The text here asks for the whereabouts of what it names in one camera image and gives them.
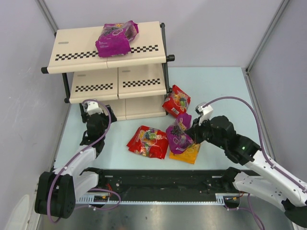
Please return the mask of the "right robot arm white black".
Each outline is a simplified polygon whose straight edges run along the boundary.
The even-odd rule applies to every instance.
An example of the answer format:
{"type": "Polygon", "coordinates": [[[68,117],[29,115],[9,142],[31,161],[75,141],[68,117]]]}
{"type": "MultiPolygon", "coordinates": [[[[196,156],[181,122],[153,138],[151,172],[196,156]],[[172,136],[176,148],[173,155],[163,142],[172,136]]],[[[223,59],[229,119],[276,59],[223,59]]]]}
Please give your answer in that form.
{"type": "Polygon", "coordinates": [[[253,140],[236,133],[226,116],[193,121],[186,130],[195,143],[207,141],[224,150],[226,157],[261,176],[253,179],[246,173],[230,169],[231,185],[278,207],[294,224],[307,226],[307,184],[276,161],[253,140]]]}

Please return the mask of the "purple grape candy bag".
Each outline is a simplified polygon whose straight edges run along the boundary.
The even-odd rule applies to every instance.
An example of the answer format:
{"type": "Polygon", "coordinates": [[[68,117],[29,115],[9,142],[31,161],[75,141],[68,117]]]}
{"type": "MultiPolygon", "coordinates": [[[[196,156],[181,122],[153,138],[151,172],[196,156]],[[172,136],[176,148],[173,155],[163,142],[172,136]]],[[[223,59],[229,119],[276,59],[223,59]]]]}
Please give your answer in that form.
{"type": "Polygon", "coordinates": [[[186,134],[186,130],[191,127],[192,116],[184,113],[179,114],[173,124],[166,129],[166,137],[169,143],[170,151],[173,154],[183,153],[194,141],[186,134]]]}
{"type": "Polygon", "coordinates": [[[130,20],[125,23],[106,23],[95,46],[100,58],[126,55],[131,51],[132,42],[139,33],[138,24],[130,20]]]}

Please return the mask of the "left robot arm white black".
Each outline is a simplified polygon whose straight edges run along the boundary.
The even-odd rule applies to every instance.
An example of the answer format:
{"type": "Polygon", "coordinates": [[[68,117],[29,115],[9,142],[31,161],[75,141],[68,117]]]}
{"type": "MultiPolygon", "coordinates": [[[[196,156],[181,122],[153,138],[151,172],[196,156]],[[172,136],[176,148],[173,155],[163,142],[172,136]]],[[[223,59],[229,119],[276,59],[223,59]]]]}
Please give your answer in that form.
{"type": "Polygon", "coordinates": [[[110,105],[88,99],[83,106],[88,116],[77,152],[65,165],[39,177],[34,209],[50,219],[70,217],[77,199],[98,185],[98,174],[85,169],[102,152],[105,136],[117,121],[110,105]]]}

